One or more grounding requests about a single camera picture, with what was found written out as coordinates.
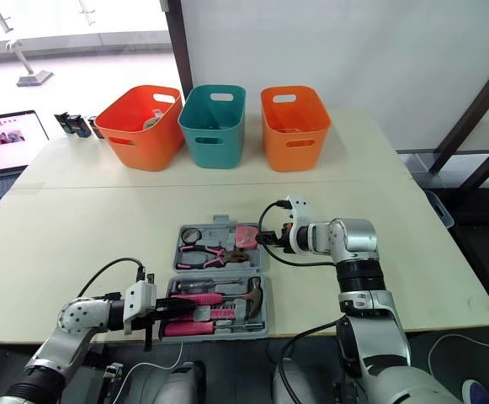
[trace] pink screwdriver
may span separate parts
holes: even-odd
[[[214,331],[222,328],[241,328],[244,330],[261,330],[264,322],[250,322],[228,326],[216,326],[214,322],[170,322],[164,329],[166,337],[182,337],[185,335],[214,334]]]

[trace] pink pliers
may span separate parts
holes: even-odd
[[[181,246],[178,249],[181,253],[201,252],[213,254],[216,258],[206,263],[177,263],[177,269],[205,269],[205,268],[222,268],[226,263],[243,263],[248,261],[250,256],[239,250],[227,251],[224,247],[209,247],[197,244]]]

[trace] hammer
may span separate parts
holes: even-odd
[[[246,319],[253,318],[261,311],[263,305],[263,289],[261,289],[261,278],[253,277],[250,279],[252,290],[244,295],[223,295],[221,293],[195,293],[191,295],[173,295],[180,299],[195,301],[198,306],[219,305],[226,300],[244,299],[248,301]]]

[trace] power cord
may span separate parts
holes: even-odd
[[[265,208],[261,216],[259,216],[259,223],[258,223],[258,235],[259,235],[259,242],[261,245],[263,245],[263,248],[265,251],[268,253],[268,255],[272,258],[274,258],[276,261],[279,261],[281,263],[284,263],[285,265],[290,265],[292,267],[322,267],[322,266],[332,266],[335,267],[334,263],[325,261],[321,263],[292,263],[291,261],[286,261],[283,258],[278,257],[276,254],[272,252],[272,250],[267,246],[267,244],[264,242],[263,239],[263,219],[265,215],[268,213],[269,210],[274,208],[275,206],[278,206],[280,208],[284,209],[289,209],[290,208],[290,202],[288,200],[277,200],[276,202],[273,202],[269,206]]]
[[[132,369],[130,369],[130,371],[126,375],[126,377],[123,381],[123,384],[120,386],[119,392],[117,393],[117,396],[113,400],[113,404],[117,404],[117,401],[119,400],[120,394],[122,393],[123,389],[125,388],[126,381],[130,377],[130,375],[132,373],[134,373],[134,370],[136,370],[140,366],[151,366],[152,368],[162,369],[162,370],[173,370],[173,369],[175,369],[178,366],[180,359],[183,356],[183,345],[184,345],[184,343],[180,343],[180,351],[178,352],[177,360],[175,360],[175,363],[172,364],[171,366],[161,366],[160,364],[150,364],[148,362],[140,362],[139,364],[135,364],[134,366],[132,366]]]
[[[83,286],[83,289],[79,292],[77,297],[82,297],[85,291],[88,289],[88,287],[96,280],[96,278],[106,269],[109,267],[112,267],[116,263],[121,263],[123,261],[131,261],[132,263],[137,263],[137,276],[136,276],[136,281],[137,280],[145,280],[145,267],[141,263],[139,259],[136,258],[130,258],[130,257],[123,257],[123,258],[117,258],[111,261],[110,263],[106,263],[93,277]]]
[[[302,402],[299,400],[295,391],[291,387],[291,384],[287,380],[287,376],[285,375],[285,369],[284,369],[285,354],[287,353],[287,351],[289,351],[289,348],[299,339],[301,339],[303,337],[307,337],[308,335],[311,335],[315,332],[320,332],[322,330],[326,330],[327,328],[334,327],[337,323],[338,323],[338,320],[336,320],[335,322],[329,322],[327,324],[323,324],[322,326],[319,326],[319,327],[312,328],[311,330],[301,332],[300,334],[297,334],[294,337],[292,337],[284,345],[284,348],[281,351],[281,359],[279,360],[279,375],[281,377],[281,381],[284,383],[284,387],[287,390],[287,393],[289,393],[289,396],[291,397],[291,400],[293,400],[294,404],[302,404]]]
[[[478,345],[481,345],[482,347],[487,347],[489,348],[489,344],[488,343],[483,343],[482,341],[477,341],[475,339],[472,339],[472,338],[469,338],[469,337],[466,337],[465,335],[461,335],[461,334],[446,334],[446,335],[443,335],[442,337],[440,337],[437,341],[435,341],[435,343],[433,344],[433,346],[431,347],[431,349],[429,349],[429,353],[428,353],[428,368],[429,368],[429,374],[432,376],[432,377],[435,377],[435,375],[433,374],[433,369],[431,367],[431,355],[433,353],[433,351],[435,350],[435,348],[437,347],[437,345],[439,345],[439,343],[445,339],[445,338],[449,338],[449,337],[458,337],[458,338],[463,338],[463,339],[466,339],[467,341],[471,341],[472,343],[477,343]]]

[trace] plastic basket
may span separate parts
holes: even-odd
[[[97,117],[95,125],[123,164],[159,171],[167,167],[183,144],[183,133],[178,126],[182,108],[177,89],[139,86],[111,104]],[[163,116],[156,124],[143,129],[143,124],[160,111]]]
[[[331,121],[313,88],[272,87],[261,92],[263,144],[275,171],[315,167]]]
[[[194,88],[178,123],[194,162],[203,168],[233,168],[241,161],[246,91],[238,86]]]

